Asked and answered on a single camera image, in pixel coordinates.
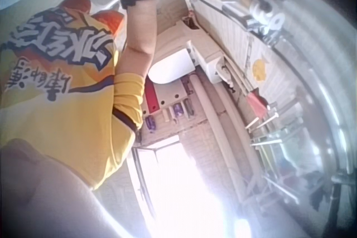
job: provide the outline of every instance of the chinese characters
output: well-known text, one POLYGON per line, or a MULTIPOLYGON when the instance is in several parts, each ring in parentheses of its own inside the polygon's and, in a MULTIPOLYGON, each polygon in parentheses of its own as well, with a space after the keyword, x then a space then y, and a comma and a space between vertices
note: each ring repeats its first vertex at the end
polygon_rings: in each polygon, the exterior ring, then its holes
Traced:
POLYGON ((68 92, 71 76, 64 74, 60 68, 48 73, 40 70, 39 67, 32 69, 28 63, 26 58, 18 59, 6 83, 6 91, 11 88, 24 89, 27 85, 34 85, 47 92, 49 101, 56 101, 58 94, 68 92))

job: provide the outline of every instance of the window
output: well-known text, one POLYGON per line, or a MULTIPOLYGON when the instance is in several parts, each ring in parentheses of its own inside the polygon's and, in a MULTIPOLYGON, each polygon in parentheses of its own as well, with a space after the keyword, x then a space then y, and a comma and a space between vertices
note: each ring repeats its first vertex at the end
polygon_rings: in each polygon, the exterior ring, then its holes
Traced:
POLYGON ((155 238, 225 237, 219 200, 207 189, 178 136, 133 150, 155 238))

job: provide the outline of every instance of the sleeve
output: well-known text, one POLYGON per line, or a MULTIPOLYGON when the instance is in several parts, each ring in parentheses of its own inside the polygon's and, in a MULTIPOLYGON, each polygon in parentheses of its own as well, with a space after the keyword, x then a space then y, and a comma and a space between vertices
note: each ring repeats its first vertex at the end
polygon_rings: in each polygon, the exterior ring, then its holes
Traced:
POLYGON ((114 78, 113 115, 134 131, 143 124, 144 85, 144 78, 137 74, 119 74, 114 78))

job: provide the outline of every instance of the yellow shirt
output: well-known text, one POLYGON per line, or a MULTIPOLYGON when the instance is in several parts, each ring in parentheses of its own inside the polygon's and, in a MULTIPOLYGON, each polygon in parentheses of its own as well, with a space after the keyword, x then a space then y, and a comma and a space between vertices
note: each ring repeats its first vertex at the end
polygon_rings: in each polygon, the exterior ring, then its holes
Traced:
POLYGON ((0 55, 0 146, 23 139, 94 189, 125 160, 142 125, 144 78, 115 76, 107 26, 50 9, 17 27, 0 55))

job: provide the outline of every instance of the red object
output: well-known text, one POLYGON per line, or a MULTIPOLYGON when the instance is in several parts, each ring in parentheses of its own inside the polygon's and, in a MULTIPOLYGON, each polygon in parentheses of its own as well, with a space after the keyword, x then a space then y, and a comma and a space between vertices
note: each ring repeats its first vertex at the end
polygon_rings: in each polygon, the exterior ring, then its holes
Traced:
POLYGON ((259 95, 259 89, 256 88, 252 92, 250 92, 247 95, 246 99, 248 104, 254 111, 256 117, 262 120, 264 116, 266 116, 268 113, 268 109, 267 109, 268 102, 265 98, 259 95))
POLYGON ((154 83, 148 77, 145 81, 145 97, 149 113, 152 114, 155 111, 159 111, 160 106, 158 104, 154 83))
POLYGON ((125 21, 124 14, 118 11, 99 11, 92 15, 97 21, 107 25, 112 32, 113 36, 116 37, 118 32, 122 29, 125 21))
POLYGON ((75 9, 88 14, 91 8, 91 3, 90 0, 64 0, 59 6, 75 9))

